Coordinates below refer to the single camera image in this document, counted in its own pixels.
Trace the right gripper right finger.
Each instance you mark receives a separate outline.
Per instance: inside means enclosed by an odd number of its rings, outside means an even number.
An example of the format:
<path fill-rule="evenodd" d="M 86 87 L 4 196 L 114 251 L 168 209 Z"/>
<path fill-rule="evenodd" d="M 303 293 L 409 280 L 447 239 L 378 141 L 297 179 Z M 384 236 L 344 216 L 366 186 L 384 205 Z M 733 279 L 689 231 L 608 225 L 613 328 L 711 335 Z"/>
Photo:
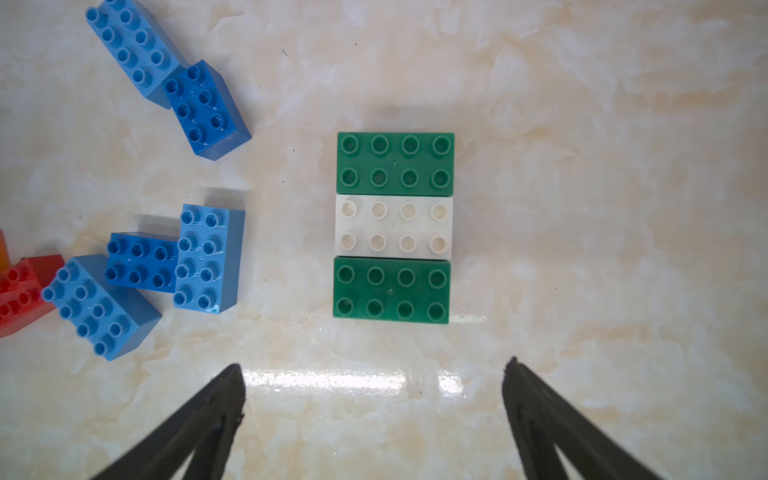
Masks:
<path fill-rule="evenodd" d="M 656 479 L 526 365 L 505 367 L 502 396 L 529 479 L 566 479 L 563 453 L 585 479 Z"/>

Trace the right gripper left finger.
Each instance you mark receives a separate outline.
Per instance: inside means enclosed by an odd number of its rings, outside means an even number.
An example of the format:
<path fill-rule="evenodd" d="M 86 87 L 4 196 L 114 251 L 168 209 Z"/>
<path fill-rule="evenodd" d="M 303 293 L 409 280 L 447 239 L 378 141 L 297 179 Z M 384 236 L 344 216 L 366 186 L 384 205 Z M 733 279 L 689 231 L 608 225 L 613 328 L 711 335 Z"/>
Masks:
<path fill-rule="evenodd" d="M 186 479 L 220 479 L 243 419 L 241 366 L 231 364 L 98 479 L 169 479 L 189 460 Z"/>

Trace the light blue lego brick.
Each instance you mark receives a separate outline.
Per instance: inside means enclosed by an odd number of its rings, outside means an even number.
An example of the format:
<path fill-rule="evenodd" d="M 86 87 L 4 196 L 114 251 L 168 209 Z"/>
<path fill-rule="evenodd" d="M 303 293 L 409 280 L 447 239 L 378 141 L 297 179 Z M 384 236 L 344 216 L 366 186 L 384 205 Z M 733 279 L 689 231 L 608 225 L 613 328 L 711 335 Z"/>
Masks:
<path fill-rule="evenodd" d="M 219 314 L 237 303 L 245 212 L 186 204 L 173 304 Z"/>

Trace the green lego brick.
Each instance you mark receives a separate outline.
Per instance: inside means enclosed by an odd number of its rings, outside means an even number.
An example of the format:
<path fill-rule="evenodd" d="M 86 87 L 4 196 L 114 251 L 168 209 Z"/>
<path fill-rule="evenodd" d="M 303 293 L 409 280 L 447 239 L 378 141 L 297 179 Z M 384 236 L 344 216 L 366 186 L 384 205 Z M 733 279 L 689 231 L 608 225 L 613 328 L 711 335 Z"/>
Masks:
<path fill-rule="evenodd" d="M 338 256 L 333 315 L 447 324 L 450 281 L 448 261 Z"/>
<path fill-rule="evenodd" d="M 450 197 L 454 147 L 453 133 L 340 132 L 336 192 Z"/>

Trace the white lego brick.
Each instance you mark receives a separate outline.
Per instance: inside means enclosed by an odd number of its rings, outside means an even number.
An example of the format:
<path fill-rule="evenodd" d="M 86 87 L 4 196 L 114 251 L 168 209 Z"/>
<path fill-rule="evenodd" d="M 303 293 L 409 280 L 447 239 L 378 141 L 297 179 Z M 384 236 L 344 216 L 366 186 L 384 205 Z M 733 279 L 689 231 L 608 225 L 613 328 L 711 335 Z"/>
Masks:
<path fill-rule="evenodd" d="M 339 194 L 335 214 L 337 256 L 451 258 L 451 197 Z"/>

